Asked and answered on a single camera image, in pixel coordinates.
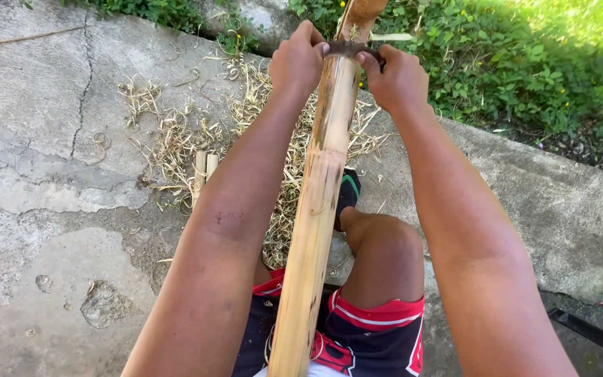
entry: bamboo pole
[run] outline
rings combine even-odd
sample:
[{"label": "bamboo pole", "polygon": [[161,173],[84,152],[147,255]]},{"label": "bamboo pole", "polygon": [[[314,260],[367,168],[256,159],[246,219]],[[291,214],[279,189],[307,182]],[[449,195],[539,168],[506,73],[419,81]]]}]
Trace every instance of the bamboo pole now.
[{"label": "bamboo pole", "polygon": [[211,175],[218,167],[218,161],[219,159],[217,154],[209,154],[206,157],[206,182],[208,182],[208,179],[211,178]]},{"label": "bamboo pole", "polygon": [[194,192],[192,193],[192,208],[197,204],[202,188],[206,183],[206,152],[197,151],[194,155]]},{"label": "bamboo pole", "polygon": [[[336,38],[366,42],[386,4],[350,1]],[[359,81],[354,60],[325,59],[267,377],[307,375]]]}]

